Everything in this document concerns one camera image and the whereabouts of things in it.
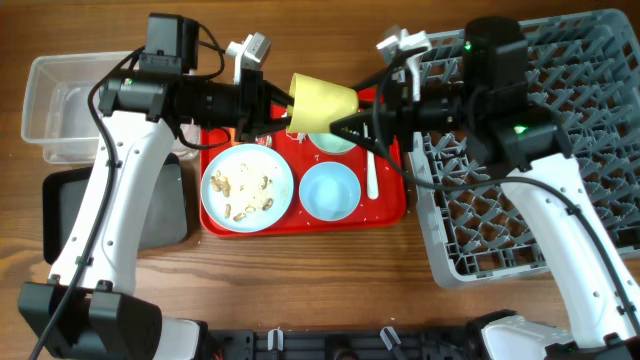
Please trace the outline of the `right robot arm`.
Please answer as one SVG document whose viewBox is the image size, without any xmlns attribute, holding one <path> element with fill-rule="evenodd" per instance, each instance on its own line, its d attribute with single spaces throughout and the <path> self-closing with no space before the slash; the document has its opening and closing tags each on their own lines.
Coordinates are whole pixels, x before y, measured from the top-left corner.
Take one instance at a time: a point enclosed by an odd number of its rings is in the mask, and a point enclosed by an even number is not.
<svg viewBox="0 0 640 360">
<path fill-rule="evenodd" d="M 366 80 L 376 90 L 364 111 L 332 122 L 331 132 L 387 157 L 391 142 L 417 132 L 462 130 L 468 151 L 490 171 L 531 230 L 560 290 L 570 330 L 511 311 L 467 326 L 482 359 L 635 359 L 639 286 L 588 198 L 566 131 L 549 109 L 528 100 L 528 42 L 513 19 L 490 16 L 464 30 L 463 79 L 429 87 L 420 63 L 424 33 L 398 30 L 378 46 L 386 68 Z"/>
</svg>

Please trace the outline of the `yellow cup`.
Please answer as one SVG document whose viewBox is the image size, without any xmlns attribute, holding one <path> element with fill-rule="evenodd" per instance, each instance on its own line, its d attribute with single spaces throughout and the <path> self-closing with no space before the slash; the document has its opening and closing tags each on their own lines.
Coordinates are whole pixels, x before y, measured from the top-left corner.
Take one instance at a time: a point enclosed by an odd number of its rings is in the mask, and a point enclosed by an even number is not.
<svg viewBox="0 0 640 360">
<path fill-rule="evenodd" d="M 294 99 L 287 107 L 289 133 L 329 133 L 332 122 L 359 109 L 355 90 L 299 73 L 293 74 L 289 95 Z"/>
</svg>

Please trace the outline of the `green bowl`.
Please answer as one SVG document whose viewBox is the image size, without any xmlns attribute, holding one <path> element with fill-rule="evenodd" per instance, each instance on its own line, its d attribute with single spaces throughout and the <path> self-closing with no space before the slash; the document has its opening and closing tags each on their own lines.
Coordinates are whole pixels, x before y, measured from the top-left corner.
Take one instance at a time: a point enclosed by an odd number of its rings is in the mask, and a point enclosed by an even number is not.
<svg viewBox="0 0 640 360">
<path fill-rule="evenodd" d="M 330 133 L 309 133 L 308 138 L 317 149 L 329 155 L 343 155 L 356 147 L 354 143 Z"/>
</svg>

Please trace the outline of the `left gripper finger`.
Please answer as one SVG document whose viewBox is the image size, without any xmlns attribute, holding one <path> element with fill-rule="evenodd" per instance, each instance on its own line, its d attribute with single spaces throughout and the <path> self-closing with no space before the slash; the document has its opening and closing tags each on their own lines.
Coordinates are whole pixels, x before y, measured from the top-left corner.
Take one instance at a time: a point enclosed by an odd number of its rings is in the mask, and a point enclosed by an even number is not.
<svg viewBox="0 0 640 360">
<path fill-rule="evenodd" d="M 271 82 L 264 80 L 263 85 L 263 100 L 264 106 L 271 106 L 276 104 L 282 107 L 288 107 L 294 105 L 294 98 L 284 90 L 273 85 Z"/>
<path fill-rule="evenodd" d="M 263 137 L 285 130 L 290 125 L 290 123 L 290 116 L 270 119 L 258 127 L 257 136 Z"/>
</svg>

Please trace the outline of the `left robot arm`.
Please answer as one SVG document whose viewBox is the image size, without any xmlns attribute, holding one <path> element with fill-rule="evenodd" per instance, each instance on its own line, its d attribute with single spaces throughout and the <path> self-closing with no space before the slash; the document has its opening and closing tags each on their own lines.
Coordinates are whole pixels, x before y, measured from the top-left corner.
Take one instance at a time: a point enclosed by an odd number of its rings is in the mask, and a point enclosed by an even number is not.
<svg viewBox="0 0 640 360">
<path fill-rule="evenodd" d="M 234 78 L 197 73 L 201 23 L 149 16 L 145 44 L 90 90 L 99 146 L 74 226 L 43 283 L 27 282 L 18 308 L 37 336 L 33 354 L 64 359 L 209 359 L 203 321 L 172 318 L 137 298 L 136 261 L 155 183 L 186 124 L 251 142 L 284 129 L 273 105 L 292 98 L 263 77 L 270 42 L 255 33 L 220 48 Z"/>
</svg>

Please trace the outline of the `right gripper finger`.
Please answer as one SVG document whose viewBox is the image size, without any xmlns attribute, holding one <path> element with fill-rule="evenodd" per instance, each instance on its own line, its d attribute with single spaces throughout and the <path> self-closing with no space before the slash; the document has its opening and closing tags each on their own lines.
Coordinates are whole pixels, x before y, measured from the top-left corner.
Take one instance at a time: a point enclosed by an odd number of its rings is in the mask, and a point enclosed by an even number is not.
<svg viewBox="0 0 640 360">
<path fill-rule="evenodd" d="M 386 70 L 387 70 L 386 68 L 382 69 L 374 73 L 373 75 L 365 78 L 359 83 L 353 85 L 352 89 L 355 90 L 356 92 L 360 92 L 368 88 L 377 87 L 382 82 L 383 77 L 386 74 Z M 395 76 L 397 72 L 398 72 L 397 70 L 394 70 L 391 74 Z M 388 80 L 387 86 L 385 87 L 386 90 L 391 90 L 397 87 L 397 85 L 392 85 L 392 82 L 395 82 L 395 80 L 391 80 L 391 79 Z"/>
<path fill-rule="evenodd" d="M 375 139 L 365 134 L 364 128 L 372 120 L 372 110 L 366 109 L 335 120 L 329 124 L 332 135 L 347 140 L 366 150 L 373 150 Z"/>
</svg>

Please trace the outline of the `white plastic spoon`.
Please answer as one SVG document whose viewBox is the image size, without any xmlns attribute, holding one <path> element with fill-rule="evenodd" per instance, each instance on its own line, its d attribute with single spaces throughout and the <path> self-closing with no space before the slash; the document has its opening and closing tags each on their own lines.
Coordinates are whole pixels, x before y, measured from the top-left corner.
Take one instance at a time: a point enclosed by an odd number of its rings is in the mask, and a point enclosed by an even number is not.
<svg viewBox="0 0 640 360">
<path fill-rule="evenodd" d="M 375 163 L 375 155 L 371 151 L 366 152 L 366 191 L 367 196 L 371 200 L 379 197 L 378 179 Z"/>
</svg>

